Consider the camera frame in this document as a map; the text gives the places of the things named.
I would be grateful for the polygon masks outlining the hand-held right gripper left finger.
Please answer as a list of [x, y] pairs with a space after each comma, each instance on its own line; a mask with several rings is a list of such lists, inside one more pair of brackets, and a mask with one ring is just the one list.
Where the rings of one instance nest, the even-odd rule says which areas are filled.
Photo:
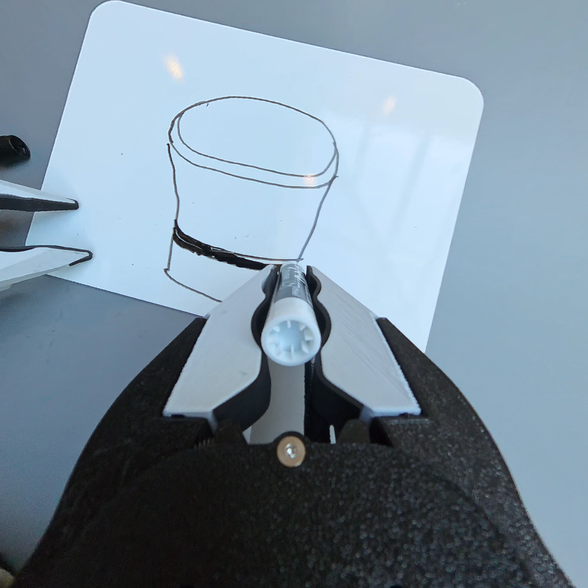
[[268, 300], [266, 281], [275, 284], [276, 267], [267, 266], [209, 315], [167, 400], [163, 415], [201, 417], [216, 430], [231, 420], [242, 430], [266, 412], [270, 402], [268, 361], [254, 338], [254, 318]]

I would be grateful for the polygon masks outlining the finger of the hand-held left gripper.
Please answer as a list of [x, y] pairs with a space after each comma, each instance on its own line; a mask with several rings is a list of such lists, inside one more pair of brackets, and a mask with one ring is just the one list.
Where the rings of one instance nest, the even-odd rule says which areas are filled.
[[54, 194], [0, 180], [1, 210], [24, 212], [45, 212], [59, 210], [77, 210], [76, 200], [63, 198]]
[[2, 247], [1, 290], [90, 259], [91, 251], [63, 246]]

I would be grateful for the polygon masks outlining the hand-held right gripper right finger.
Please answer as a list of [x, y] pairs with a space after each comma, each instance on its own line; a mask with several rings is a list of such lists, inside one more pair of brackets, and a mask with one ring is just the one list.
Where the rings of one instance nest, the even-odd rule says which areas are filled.
[[312, 380], [318, 414], [335, 430], [350, 419], [420, 415], [376, 315], [318, 269], [308, 266], [306, 276], [325, 326]]

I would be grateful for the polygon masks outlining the black marker cap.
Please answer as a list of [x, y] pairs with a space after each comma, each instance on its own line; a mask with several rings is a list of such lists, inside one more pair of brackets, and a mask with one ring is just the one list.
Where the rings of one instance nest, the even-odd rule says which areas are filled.
[[12, 166], [31, 157], [31, 152], [26, 143], [18, 136], [3, 135], [0, 137], [1, 166]]

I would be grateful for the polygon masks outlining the white dry erase marker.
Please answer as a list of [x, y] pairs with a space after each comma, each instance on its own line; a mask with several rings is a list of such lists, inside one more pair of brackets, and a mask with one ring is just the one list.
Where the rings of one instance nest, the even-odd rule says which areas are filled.
[[319, 351], [321, 335], [312, 298], [301, 267], [281, 267], [272, 297], [261, 344], [267, 357], [277, 364], [297, 366]]

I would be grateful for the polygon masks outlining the white whiteboard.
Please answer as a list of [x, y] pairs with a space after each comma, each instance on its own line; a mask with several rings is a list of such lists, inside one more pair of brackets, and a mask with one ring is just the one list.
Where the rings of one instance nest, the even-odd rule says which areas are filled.
[[483, 100], [471, 82], [124, 2], [89, 20], [28, 244], [58, 276], [199, 315], [318, 267], [428, 341]]

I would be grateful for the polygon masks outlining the grey desk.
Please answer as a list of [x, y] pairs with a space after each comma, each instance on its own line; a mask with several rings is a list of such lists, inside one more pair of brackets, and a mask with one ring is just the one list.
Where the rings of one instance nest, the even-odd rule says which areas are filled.
[[[138, 1], [468, 78], [483, 116], [427, 355], [587, 587], [587, 1]], [[1, 553], [17, 568], [115, 397], [194, 318], [42, 276], [1, 292]]]

